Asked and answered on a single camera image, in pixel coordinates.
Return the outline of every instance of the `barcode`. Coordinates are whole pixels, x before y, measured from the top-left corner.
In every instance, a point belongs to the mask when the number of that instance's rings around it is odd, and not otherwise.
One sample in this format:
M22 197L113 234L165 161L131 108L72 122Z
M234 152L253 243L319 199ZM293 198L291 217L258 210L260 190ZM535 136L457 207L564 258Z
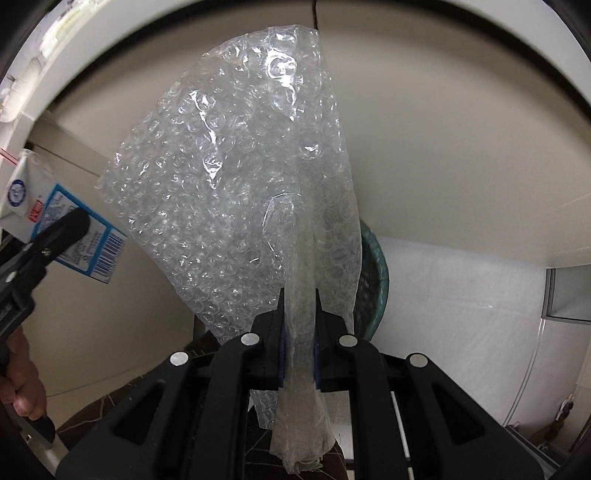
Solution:
M121 253L121 249L125 245L125 242L115 235L115 232L109 234L109 238L103 246L103 250L100 253L100 257L96 261L93 273L99 274L102 277L109 278L113 273L117 258Z

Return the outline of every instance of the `finger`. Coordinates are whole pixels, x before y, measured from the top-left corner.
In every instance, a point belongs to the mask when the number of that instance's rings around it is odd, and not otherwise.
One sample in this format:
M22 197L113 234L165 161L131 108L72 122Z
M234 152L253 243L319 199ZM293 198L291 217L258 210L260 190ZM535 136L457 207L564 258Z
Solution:
M43 392L43 384L38 378L29 380L17 391L17 397L12 403L14 410L21 417L30 416L37 406Z
M12 403L16 398L14 386L9 379L0 377L0 401L4 404Z
M29 418L31 420L38 420L43 415L47 414L47 394L45 392L45 387L43 387L42 383L41 388L43 389L43 391L40 392L39 396L37 397L37 403L35 403L35 407L33 407L33 411L29 415Z
M25 337L25 332L22 330L21 325L11 333L8 340L6 340L6 345L10 353L29 357L29 342L27 341L27 337Z
M23 358L19 353L12 355L6 377L12 382L15 390L19 391L29 380L39 377L37 367L28 357Z

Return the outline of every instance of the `bubble wrap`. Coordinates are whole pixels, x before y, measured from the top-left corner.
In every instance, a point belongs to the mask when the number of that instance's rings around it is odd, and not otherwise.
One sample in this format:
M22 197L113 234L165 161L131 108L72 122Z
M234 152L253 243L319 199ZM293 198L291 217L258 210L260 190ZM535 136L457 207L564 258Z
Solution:
M361 268L318 32L274 27L206 53L132 129L98 188L222 342L285 286L285 386L253 396L286 470L318 467L335 439L313 383L314 289L351 330Z

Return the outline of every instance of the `blue logo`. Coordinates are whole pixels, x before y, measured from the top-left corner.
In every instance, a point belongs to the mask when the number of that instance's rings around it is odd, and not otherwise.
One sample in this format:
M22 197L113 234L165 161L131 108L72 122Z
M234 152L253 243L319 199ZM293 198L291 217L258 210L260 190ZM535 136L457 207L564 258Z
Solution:
M15 180L8 189L8 203L13 207L18 207L27 196L27 189L22 180Z

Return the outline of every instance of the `green bowl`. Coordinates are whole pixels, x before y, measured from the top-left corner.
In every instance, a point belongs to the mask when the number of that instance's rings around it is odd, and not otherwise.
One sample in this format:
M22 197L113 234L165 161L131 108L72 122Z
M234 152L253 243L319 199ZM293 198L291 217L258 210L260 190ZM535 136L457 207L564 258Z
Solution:
M355 335L371 340L384 316L390 280L388 265L378 239L363 221L361 221L361 247L361 275L353 318Z

